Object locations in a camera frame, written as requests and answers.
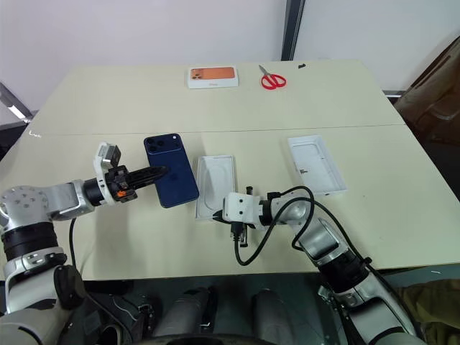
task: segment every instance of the table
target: table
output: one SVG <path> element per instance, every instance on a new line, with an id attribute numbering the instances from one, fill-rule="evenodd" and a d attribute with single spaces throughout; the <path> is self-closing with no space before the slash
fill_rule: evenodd
<path id="1" fill-rule="evenodd" d="M 238 88 L 194 91 L 179 78 L 175 86 L 172 81 L 165 86 L 147 81 L 157 74 L 179 75 L 183 66 L 74 70 L 0 162 L 0 190 L 92 178 L 92 159 L 102 140 L 118 144 L 121 164 L 139 169 L 147 165 L 145 137 L 179 132 L 195 171 L 201 155 L 233 155 L 238 189 L 253 185 L 254 194 L 264 195 L 300 182 L 287 139 L 320 134 L 349 188 L 320 202 L 341 221 L 358 250 L 372 257 L 376 268 L 460 261 L 460 203 L 367 70 L 356 61 L 305 63 L 307 68 L 301 70 L 295 62 L 264 63 L 287 78 L 285 90 L 275 92 L 258 86 L 261 75 L 252 71 L 258 69 L 257 64 L 237 65 Z M 308 71 L 309 78 L 299 73 L 302 70 Z M 324 74 L 323 82 L 314 88 L 320 74 Z M 120 92 L 127 92 L 127 84 L 141 96 L 135 98 L 131 90 L 122 98 Z M 147 84 L 160 105 L 143 99 Z M 96 98 L 88 89 L 97 88 Z M 192 93 L 201 112 L 190 106 Z M 167 110 L 165 99 L 175 94 L 180 96 L 170 104 L 173 111 L 158 116 L 160 109 Z M 79 102 L 72 103 L 76 95 Z M 230 108 L 218 111 L 217 100 Z M 113 102 L 124 104 L 124 110 L 131 104 L 133 112 L 122 116 L 125 111 L 117 110 Z M 245 107 L 259 111 L 243 116 Z M 244 129 L 243 121 L 249 129 Z M 241 267 L 234 259 L 228 226 L 196 221 L 194 202 L 161 208 L 154 186 L 138 194 L 135 201 L 103 206 L 77 220 L 75 252 L 84 279 L 316 270 L 305 254 L 290 248 L 293 234 L 286 226 L 277 227 L 261 255 L 250 266 Z M 68 225 L 55 223 L 59 244 L 67 253 Z M 249 248 L 241 250 L 243 258 L 261 238 L 261 233 L 250 233 Z M 283 260 L 279 260 L 281 250 Z"/>

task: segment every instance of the floor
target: floor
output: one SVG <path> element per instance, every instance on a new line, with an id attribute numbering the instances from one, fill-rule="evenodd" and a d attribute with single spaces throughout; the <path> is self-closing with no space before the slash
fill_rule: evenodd
<path id="1" fill-rule="evenodd" d="M 395 287 L 458 277 L 460 277 L 460 264 L 422 267 L 386 275 L 388 281 Z M 317 274 L 187 277 L 135 280 L 128 283 L 126 286 L 129 292 L 124 293 L 122 288 L 114 293 L 124 293 L 124 297 L 135 305 L 149 300 L 161 300 L 164 311 L 167 311 L 186 290 L 214 286 L 219 298 L 214 333 L 246 336 L 252 335 L 251 297 L 260 290 L 268 288 L 284 300 L 297 344 L 347 344 L 338 316 L 316 293 L 321 284 L 320 276 Z M 96 296 L 125 324 L 134 323 L 126 312 L 115 307 L 111 296 L 101 293 L 97 293 Z M 119 296 L 116 297 L 116 302 L 122 308 L 129 310 L 134 317 L 137 316 L 136 310 Z M 94 307 L 89 304 L 77 310 L 72 319 L 73 326 L 64 335 L 61 344 L 94 344 L 96 334 L 86 336 L 83 331 L 90 328 L 88 322 L 95 322 L 93 311 Z"/>

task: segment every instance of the small black object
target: small black object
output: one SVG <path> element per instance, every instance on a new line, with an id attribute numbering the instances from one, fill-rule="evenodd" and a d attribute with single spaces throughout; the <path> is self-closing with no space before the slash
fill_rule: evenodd
<path id="1" fill-rule="evenodd" d="M 224 218 L 222 217 L 222 210 L 217 211 L 215 212 L 215 214 L 213 214 L 213 220 L 220 221 L 221 223 L 225 223 L 225 224 L 231 224 L 231 222 L 225 221 Z"/>
<path id="2" fill-rule="evenodd" d="M 234 221 L 231 223 L 231 233 L 233 234 L 234 239 L 239 239 L 244 230 L 244 224 L 239 221 Z"/>
<path id="3" fill-rule="evenodd" d="M 267 193 L 267 199 L 272 200 L 275 198 L 281 198 L 281 193 L 280 192 L 269 192 Z"/>
<path id="4" fill-rule="evenodd" d="M 85 299 L 86 291 L 80 273 L 74 266 L 60 266 L 55 270 L 55 288 L 64 309 L 77 308 Z"/>

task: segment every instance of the smartphone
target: smartphone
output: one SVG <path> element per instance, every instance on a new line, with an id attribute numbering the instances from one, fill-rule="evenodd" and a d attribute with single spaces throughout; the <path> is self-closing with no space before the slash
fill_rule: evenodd
<path id="1" fill-rule="evenodd" d="M 173 207 L 199 196 L 195 177 L 179 134 L 165 134 L 144 139 L 150 166 L 164 165 L 168 172 L 155 181 L 163 207 Z"/>

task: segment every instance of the red scissors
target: red scissors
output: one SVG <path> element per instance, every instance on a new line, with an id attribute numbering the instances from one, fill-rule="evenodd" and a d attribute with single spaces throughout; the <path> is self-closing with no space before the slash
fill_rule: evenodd
<path id="1" fill-rule="evenodd" d="M 260 83 L 267 90 L 275 90 L 286 85 L 286 79 L 281 75 L 268 73 L 261 65 L 259 65 L 259 68 L 264 73 Z"/>

